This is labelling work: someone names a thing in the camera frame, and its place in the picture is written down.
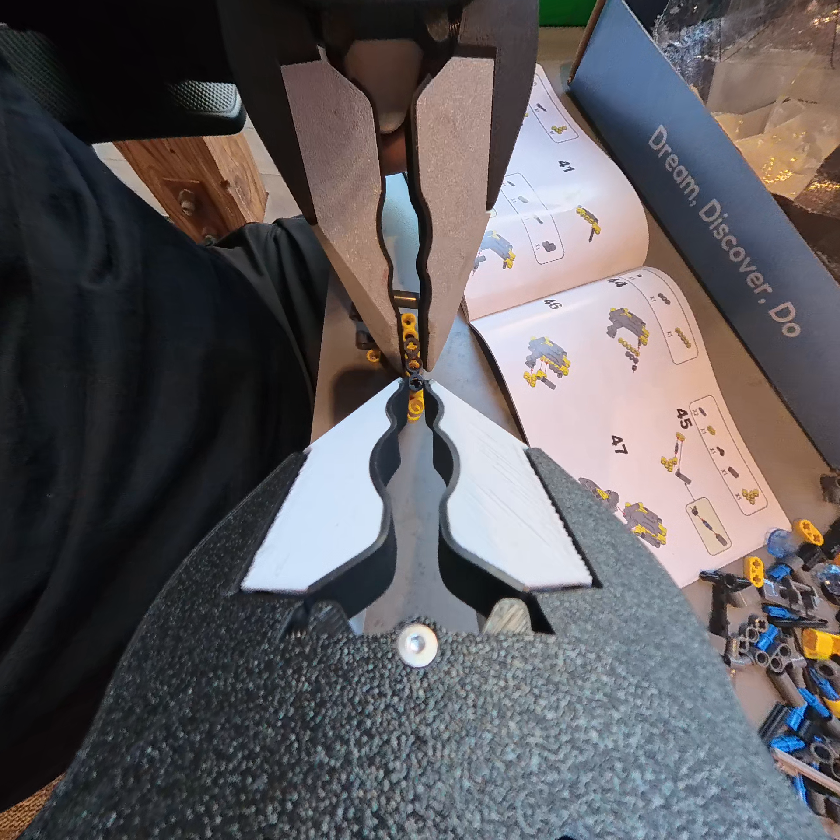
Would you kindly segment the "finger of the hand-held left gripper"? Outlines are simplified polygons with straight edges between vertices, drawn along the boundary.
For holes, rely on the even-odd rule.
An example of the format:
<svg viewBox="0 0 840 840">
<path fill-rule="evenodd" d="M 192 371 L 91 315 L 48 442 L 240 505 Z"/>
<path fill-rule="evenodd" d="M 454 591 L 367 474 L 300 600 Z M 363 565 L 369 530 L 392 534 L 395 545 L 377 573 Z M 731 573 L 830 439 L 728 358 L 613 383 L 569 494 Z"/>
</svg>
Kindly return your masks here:
<svg viewBox="0 0 840 840">
<path fill-rule="evenodd" d="M 283 66 L 281 72 L 308 179 L 314 232 L 379 349 L 401 371 L 371 102 L 325 60 Z"/>
<path fill-rule="evenodd" d="M 492 58 L 454 56 L 413 107 L 415 174 L 431 226 L 424 240 L 428 370 L 445 347 L 489 220 L 494 69 Z"/>
</svg>

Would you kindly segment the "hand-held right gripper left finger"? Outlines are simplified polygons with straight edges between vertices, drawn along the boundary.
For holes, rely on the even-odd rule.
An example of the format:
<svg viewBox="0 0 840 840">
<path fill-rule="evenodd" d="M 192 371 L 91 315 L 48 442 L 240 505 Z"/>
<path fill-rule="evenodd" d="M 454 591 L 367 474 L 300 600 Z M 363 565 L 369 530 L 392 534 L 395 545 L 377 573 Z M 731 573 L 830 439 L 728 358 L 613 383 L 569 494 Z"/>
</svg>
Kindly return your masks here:
<svg viewBox="0 0 840 840">
<path fill-rule="evenodd" d="M 396 536 L 386 486 L 400 463 L 403 386 L 394 381 L 305 451 L 240 587 L 358 614 L 388 588 Z"/>
</svg>

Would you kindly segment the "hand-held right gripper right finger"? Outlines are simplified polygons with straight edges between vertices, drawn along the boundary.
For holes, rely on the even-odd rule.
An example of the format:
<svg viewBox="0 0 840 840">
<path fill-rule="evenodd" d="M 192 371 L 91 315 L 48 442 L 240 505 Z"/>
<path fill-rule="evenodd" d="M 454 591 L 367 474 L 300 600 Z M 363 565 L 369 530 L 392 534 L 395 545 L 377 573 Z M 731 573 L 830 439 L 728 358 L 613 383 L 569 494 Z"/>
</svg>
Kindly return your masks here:
<svg viewBox="0 0 840 840">
<path fill-rule="evenodd" d="M 427 425 L 445 483 L 437 553 L 444 584 L 485 618 L 512 599 L 528 630 L 552 634 L 537 595 L 587 589 L 593 578 L 528 447 L 435 381 L 427 382 Z"/>
</svg>

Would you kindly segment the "grey yellow brick assembly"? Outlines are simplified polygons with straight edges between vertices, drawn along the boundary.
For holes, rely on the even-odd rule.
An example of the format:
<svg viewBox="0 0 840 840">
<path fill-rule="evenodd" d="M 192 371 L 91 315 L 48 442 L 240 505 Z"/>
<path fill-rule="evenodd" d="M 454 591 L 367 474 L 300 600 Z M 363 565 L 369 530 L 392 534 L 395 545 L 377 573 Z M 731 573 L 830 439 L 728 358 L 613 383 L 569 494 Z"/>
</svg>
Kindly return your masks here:
<svg viewBox="0 0 840 840">
<path fill-rule="evenodd" d="M 377 338 L 363 313 L 355 306 L 354 301 L 351 302 L 350 319 L 355 329 L 355 345 L 358 349 L 366 352 L 368 361 L 388 363 L 395 371 L 398 371 L 399 375 L 404 375 L 403 342 L 400 330 L 401 315 L 405 312 L 413 312 L 417 318 L 421 297 L 418 292 L 397 289 L 390 292 L 389 300 L 391 302 L 386 304 L 384 316 L 377 310 L 372 310 L 375 315 L 374 320 L 379 323 L 380 327 L 388 327 L 391 324 L 390 318 L 395 318 L 395 331 L 390 333 L 389 330 L 385 330 L 385 337 L 387 338 L 385 343 Z"/>
</svg>

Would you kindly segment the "grey desk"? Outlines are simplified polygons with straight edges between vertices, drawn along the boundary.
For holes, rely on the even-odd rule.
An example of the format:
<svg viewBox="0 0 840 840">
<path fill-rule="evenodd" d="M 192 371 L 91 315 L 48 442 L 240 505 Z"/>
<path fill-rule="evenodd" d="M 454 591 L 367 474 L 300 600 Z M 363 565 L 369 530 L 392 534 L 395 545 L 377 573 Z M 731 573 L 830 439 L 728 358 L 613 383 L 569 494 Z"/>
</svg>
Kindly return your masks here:
<svg viewBox="0 0 840 840">
<path fill-rule="evenodd" d="M 551 61 L 543 71 L 592 139 L 558 70 L 566 66 Z M 722 398 L 784 515 L 829 525 L 838 506 L 822 495 L 823 458 L 645 213 L 644 266 L 665 273 L 688 300 Z M 527 441 L 463 311 L 432 377 Z M 610 561 L 601 589 L 562 595 L 554 635 L 516 656 L 522 675 L 501 671 L 498 657 L 477 663 L 489 679 L 488 702 L 471 688 L 466 667 L 474 661 L 440 648 L 465 697 L 444 723 L 455 734 L 473 723 L 479 732 L 469 737 L 464 768 L 459 750 L 455 756 L 454 826 L 431 827 L 433 838 L 838 837 L 760 745 L 759 719 L 777 696 L 762 675 L 730 677 L 706 630 L 709 584 L 678 586 L 644 550 L 651 560 L 622 553 Z"/>
</svg>

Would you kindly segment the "wooden panel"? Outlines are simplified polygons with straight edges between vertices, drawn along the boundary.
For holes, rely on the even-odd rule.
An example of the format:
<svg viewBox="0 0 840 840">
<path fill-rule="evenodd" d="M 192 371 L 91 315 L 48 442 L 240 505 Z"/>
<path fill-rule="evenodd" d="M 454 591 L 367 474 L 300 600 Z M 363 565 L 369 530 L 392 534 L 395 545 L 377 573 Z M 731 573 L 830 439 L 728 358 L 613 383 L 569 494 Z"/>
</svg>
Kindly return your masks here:
<svg viewBox="0 0 840 840">
<path fill-rule="evenodd" d="M 267 193 L 245 133 L 119 141 L 175 226 L 198 243 L 261 223 Z"/>
</svg>

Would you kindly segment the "green object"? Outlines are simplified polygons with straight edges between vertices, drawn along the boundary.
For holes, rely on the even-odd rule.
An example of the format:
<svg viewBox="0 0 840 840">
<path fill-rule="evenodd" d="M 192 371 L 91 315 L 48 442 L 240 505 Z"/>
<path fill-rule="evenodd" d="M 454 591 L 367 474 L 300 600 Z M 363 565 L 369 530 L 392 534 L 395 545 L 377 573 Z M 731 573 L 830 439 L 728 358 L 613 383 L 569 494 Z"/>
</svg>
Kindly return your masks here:
<svg viewBox="0 0 840 840">
<path fill-rule="evenodd" d="M 596 0 L 539 0 L 539 26 L 585 27 Z"/>
</svg>

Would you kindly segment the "open instruction booklet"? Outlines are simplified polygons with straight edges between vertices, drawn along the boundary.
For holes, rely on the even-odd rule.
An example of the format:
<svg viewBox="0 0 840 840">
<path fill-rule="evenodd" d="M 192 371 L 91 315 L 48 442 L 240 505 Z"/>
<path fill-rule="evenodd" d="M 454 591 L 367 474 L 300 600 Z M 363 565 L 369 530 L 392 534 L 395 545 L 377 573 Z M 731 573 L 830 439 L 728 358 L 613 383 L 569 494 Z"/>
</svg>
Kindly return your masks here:
<svg viewBox="0 0 840 840">
<path fill-rule="evenodd" d="M 682 587 L 789 522 L 624 173 L 538 66 L 465 290 L 521 429 Z"/>
</svg>

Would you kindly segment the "person's dark clothing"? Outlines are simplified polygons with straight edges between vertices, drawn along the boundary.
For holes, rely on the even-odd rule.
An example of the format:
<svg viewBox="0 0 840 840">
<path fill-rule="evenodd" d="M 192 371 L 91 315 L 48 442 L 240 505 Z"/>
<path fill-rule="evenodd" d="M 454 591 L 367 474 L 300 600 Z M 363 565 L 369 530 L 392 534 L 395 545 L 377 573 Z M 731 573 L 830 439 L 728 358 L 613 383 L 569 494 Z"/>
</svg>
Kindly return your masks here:
<svg viewBox="0 0 840 840">
<path fill-rule="evenodd" d="M 2 809 L 64 772 L 191 550 L 303 449 L 331 265 L 193 242 L 1 75 Z"/>
</svg>

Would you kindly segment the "dark blue cardboard box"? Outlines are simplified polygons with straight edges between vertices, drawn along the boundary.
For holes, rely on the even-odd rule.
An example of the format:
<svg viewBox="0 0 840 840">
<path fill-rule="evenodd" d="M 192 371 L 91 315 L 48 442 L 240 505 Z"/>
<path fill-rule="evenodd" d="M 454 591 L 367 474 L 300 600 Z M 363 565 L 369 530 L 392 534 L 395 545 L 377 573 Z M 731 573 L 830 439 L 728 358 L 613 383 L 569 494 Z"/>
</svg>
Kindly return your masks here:
<svg viewBox="0 0 840 840">
<path fill-rule="evenodd" d="M 601 2 L 570 93 L 825 461 L 838 284 L 634 11 Z"/>
</svg>

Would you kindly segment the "pile of loose brick pieces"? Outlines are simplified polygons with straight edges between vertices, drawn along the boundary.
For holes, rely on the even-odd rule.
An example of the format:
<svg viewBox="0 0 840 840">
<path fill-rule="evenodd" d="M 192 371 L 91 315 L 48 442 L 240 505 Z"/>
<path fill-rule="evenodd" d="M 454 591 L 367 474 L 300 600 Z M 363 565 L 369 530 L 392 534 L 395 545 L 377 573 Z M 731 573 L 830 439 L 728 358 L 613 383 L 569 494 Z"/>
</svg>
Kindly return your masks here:
<svg viewBox="0 0 840 840">
<path fill-rule="evenodd" d="M 759 738 L 798 798 L 838 836 L 839 520 L 770 531 L 766 558 L 741 572 L 703 570 L 707 629 L 730 677 L 762 675 L 777 700 Z"/>
</svg>

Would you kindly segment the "clear plastic bags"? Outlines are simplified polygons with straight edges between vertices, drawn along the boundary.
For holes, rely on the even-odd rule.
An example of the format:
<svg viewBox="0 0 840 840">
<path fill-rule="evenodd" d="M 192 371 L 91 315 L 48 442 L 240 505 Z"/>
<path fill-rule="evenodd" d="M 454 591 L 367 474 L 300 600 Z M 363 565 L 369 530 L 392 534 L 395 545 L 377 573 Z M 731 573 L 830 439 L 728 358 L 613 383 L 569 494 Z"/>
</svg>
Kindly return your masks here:
<svg viewBox="0 0 840 840">
<path fill-rule="evenodd" d="M 839 2 L 669 1 L 652 35 L 839 279 Z"/>
</svg>

